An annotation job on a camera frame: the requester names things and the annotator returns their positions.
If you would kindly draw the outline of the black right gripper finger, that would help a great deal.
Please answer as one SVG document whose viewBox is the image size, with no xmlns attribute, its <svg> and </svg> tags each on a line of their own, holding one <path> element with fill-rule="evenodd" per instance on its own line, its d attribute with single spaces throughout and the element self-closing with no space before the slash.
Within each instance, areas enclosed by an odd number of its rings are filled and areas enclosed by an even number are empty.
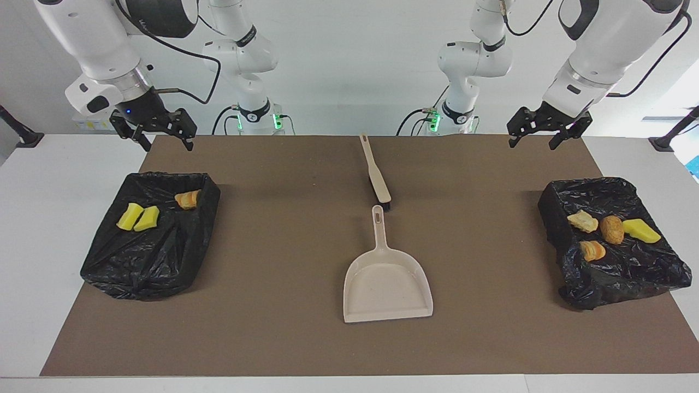
<svg viewBox="0 0 699 393">
<path fill-rule="evenodd" d="M 197 129 L 197 125 L 186 109 L 177 109 L 164 115 L 163 132 L 179 139 L 187 151 L 192 152 L 194 149 Z"/>
<path fill-rule="evenodd" d="M 136 142 L 145 152 L 150 152 L 152 144 L 140 129 L 132 129 L 129 122 L 119 113 L 112 112 L 110 124 L 121 139 L 129 139 Z"/>
</svg>

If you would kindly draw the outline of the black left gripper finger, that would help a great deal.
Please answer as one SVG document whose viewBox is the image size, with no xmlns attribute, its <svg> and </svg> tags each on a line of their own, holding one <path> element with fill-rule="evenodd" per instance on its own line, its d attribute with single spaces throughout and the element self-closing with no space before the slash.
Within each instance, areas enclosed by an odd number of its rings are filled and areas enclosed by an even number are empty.
<svg viewBox="0 0 699 393">
<path fill-rule="evenodd" d="M 557 133 L 549 141 L 549 149 L 556 150 L 562 142 L 569 139 L 579 139 L 582 134 L 587 130 L 589 125 L 593 122 L 590 112 L 584 112 L 576 120 L 570 121 L 559 121 L 555 120 L 553 122 L 554 130 Z"/>
<path fill-rule="evenodd" d="M 507 131 L 510 136 L 510 148 L 515 148 L 522 138 L 539 132 L 540 129 L 535 123 L 535 112 L 521 107 L 507 122 Z"/>
</svg>

